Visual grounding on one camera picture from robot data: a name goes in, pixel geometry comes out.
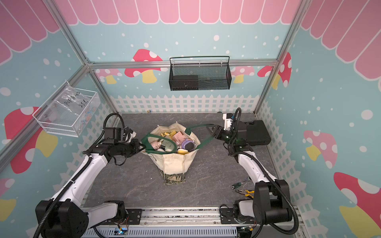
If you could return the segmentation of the yellow handled pliers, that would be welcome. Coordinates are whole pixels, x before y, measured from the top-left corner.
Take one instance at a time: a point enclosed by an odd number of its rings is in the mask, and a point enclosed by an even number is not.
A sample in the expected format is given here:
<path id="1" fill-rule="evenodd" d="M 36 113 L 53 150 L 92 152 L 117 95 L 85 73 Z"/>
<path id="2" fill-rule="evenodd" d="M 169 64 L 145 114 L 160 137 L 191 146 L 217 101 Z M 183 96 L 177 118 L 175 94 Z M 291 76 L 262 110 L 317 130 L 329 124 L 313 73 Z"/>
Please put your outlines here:
<path id="1" fill-rule="evenodd" d="M 235 190 L 238 194 L 241 194 L 245 197 L 248 197 L 250 199 L 253 199 L 254 198 L 254 193 L 255 191 L 254 190 L 246 190 L 246 189 L 236 189 Z"/>

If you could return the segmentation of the pink pencil sharpener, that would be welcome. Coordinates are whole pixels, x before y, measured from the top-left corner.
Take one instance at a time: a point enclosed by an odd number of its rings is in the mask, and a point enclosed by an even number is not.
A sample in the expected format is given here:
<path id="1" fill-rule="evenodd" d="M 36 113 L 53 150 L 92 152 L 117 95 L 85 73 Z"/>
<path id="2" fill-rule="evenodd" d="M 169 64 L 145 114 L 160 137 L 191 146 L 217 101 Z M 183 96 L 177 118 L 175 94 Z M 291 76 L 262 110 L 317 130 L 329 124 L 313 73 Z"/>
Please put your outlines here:
<path id="1" fill-rule="evenodd" d="M 183 135 L 181 131 L 177 132 L 175 135 L 172 136 L 172 140 L 180 146 L 187 138 Z"/>

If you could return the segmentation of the black plastic tool case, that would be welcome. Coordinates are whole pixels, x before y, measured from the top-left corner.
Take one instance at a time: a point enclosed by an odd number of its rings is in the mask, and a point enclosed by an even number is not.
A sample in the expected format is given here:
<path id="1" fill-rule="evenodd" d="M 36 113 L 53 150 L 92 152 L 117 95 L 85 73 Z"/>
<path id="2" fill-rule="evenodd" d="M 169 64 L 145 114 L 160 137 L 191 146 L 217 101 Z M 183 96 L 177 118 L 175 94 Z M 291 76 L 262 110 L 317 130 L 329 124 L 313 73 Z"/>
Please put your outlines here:
<path id="1" fill-rule="evenodd" d="M 239 122 L 237 138 L 250 146 L 268 145 L 271 137 L 264 121 Z"/>

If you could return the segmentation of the green pencil sharpener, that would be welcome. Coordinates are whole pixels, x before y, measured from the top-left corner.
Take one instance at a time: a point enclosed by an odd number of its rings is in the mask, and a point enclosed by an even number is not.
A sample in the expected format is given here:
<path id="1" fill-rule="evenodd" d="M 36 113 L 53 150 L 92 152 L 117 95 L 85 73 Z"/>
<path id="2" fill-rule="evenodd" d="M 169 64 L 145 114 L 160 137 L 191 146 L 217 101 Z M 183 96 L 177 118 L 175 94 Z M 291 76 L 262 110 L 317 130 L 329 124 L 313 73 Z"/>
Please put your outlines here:
<path id="1" fill-rule="evenodd" d="M 176 151 L 177 145 L 173 141 L 163 140 L 161 142 L 160 148 L 165 152 L 173 152 Z"/>

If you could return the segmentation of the yellow pencil sharpener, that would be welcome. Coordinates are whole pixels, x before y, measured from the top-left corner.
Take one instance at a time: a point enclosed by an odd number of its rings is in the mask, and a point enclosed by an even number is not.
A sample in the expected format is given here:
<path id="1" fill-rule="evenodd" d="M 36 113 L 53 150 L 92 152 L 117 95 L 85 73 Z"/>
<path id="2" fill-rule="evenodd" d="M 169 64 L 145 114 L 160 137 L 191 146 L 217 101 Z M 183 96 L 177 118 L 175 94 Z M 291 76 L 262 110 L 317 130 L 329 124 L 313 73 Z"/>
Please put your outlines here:
<path id="1" fill-rule="evenodd" d="M 179 149 L 177 150 L 177 153 L 178 153 L 178 154 L 181 154 L 181 155 L 186 155 L 186 154 L 189 153 L 189 151 L 186 150 L 186 149 L 181 149 L 181 148 L 179 148 Z"/>

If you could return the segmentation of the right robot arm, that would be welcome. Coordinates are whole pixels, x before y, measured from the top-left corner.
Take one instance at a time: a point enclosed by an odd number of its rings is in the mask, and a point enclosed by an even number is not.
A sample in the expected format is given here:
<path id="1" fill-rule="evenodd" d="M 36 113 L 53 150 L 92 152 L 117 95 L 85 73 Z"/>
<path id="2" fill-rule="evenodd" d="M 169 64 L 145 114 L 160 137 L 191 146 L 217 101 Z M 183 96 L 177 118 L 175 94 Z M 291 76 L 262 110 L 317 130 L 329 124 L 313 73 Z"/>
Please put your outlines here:
<path id="1" fill-rule="evenodd" d="M 242 110 L 224 114 L 224 126 L 207 125 L 212 138 L 224 143 L 228 155 L 244 168 L 254 190 L 233 189 L 245 199 L 235 201 L 232 208 L 225 204 L 219 207 L 221 222 L 234 220 L 241 225 L 238 233 L 247 238 L 256 238 L 265 225 L 284 235 L 293 235 L 299 230 L 299 218 L 291 203 L 289 184 L 272 175 L 259 161 L 253 150 L 257 145 L 268 145 L 270 135 L 263 121 L 242 122 Z"/>

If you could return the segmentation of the cream canvas tote bag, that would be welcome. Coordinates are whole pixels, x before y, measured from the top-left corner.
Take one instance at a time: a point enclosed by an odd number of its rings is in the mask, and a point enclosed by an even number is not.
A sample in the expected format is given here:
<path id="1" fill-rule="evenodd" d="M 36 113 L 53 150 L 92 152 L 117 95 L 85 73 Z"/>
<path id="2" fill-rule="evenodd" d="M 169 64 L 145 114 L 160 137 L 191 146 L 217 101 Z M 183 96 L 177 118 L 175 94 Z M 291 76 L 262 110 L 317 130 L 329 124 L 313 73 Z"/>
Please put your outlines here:
<path id="1" fill-rule="evenodd" d="M 207 139 L 200 141 L 193 131 L 198 128 L 206 128 L 209 125 L 211 124 L 185 127 L 176 122 L 167 127 L 157 126 L 151 133 L 147 134 L 141 140 L 142 144 L 145 145 L 143 153 L 148 155 L 157 166 L 164 179 L 165 185 L 174 185 L 186 181 L 186 173 L 194 161 L 197 152 L 213 139 L 213 137 L 210 136 Z M 181 155 L 177 153 L 177 150 L 181 148 L 181 145 L 177 145 L 176 151 L 173 152 L 165 152 L 160 148 L 163 140 L 173 141 L 172 136 L 179 131 L 181 131 L 187 139 L 191 139 L 197 144 L 197 148 L 194 151 L 191 151 L 186 155 Z"/>

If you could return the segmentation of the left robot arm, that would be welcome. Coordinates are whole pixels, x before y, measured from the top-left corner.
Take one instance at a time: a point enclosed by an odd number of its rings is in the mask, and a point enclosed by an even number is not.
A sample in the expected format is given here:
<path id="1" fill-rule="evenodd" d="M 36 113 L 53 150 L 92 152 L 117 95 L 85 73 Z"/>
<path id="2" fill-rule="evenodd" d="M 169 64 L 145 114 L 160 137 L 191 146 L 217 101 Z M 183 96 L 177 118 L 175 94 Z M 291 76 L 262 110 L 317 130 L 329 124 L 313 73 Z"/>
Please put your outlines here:
<path id="1" fill-rule="evenodd" d="M 74 175 L 51 199 L 42 200 L 36 206 L 38 226 L 33 235 L 35 238 L 80 238 L 88 229 L 96 231 L 105 222 L 117 226 L 127 222 L 129 213 L 120 200 L 81 208 L 86 192 L 111 160 L 116 160 L 117 156 L 128 159 L 145 149 L 124 121 L 121 121 L 120 128 L 108 127 L 107 122 L 112 116 L 121 118 L 118 113 L 106 117 L 100 136 L 83 151 L 85 158 Z"/>

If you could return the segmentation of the clear wall bin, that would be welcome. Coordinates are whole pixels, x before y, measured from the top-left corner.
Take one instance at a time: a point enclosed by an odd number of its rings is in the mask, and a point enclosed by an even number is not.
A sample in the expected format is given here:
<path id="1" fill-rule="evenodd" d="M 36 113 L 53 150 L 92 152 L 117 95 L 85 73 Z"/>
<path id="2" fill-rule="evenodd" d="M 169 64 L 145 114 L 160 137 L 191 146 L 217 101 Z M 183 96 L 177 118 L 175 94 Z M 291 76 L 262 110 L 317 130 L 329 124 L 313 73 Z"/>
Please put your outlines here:
<path id="1" fill-rule="evenodd" d="M 32 116 L 46 133 L 79 137 L 100 104 L 96 91 L 65 82 Z"/>

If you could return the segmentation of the black box in basket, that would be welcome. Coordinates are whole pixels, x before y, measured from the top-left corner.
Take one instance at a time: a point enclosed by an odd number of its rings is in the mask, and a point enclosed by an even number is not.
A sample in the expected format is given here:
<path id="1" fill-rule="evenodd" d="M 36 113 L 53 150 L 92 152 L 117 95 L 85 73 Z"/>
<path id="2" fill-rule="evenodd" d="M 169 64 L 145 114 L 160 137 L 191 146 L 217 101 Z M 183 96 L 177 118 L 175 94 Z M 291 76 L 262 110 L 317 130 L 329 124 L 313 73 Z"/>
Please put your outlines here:
<path id="1" fill-rule="evenodd" d="M 191 91 L 199 89 L 197 75 L 175 75 L 169 81 L 172 91 Z"/>

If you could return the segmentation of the purple pencil sharpener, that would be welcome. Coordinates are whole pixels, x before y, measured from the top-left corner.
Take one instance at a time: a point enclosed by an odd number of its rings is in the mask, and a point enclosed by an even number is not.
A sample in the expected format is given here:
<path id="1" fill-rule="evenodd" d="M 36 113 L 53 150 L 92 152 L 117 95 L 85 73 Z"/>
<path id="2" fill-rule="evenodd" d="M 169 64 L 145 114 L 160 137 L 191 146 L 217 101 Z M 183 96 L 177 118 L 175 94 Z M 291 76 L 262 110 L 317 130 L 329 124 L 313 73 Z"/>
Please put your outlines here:
<path id="1" fill-rule="evenodd" d="M 181 144 L 181 148 L 191 152 L 191 151 L 194 151 L 197 148 L 197 144 L 193 140 L 191 140 L 191 139 L 186 139 Z"/>

